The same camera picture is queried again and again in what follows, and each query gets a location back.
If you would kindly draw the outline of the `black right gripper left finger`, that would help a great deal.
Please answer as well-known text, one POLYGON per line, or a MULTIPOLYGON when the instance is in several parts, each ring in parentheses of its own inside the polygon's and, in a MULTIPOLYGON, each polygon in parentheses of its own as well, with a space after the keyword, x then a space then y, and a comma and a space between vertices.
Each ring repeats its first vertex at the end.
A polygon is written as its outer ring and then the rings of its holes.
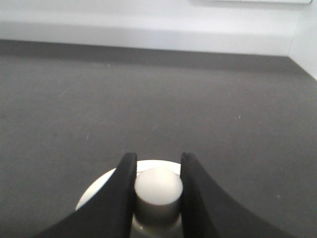
POLYGON ((128 238, 135 206, 137 154, 126 153, 108 181, 78 210, 38 238, 128 238))

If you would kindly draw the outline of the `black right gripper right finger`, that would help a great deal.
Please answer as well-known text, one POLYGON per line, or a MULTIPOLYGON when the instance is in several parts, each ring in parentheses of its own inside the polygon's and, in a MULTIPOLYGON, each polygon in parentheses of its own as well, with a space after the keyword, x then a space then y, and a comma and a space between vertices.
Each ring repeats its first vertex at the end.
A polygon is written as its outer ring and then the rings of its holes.
POLYGON ((194 154, 181 156, 181 218, 186 238, 289 238, 247 210, 208 174, 194 154))

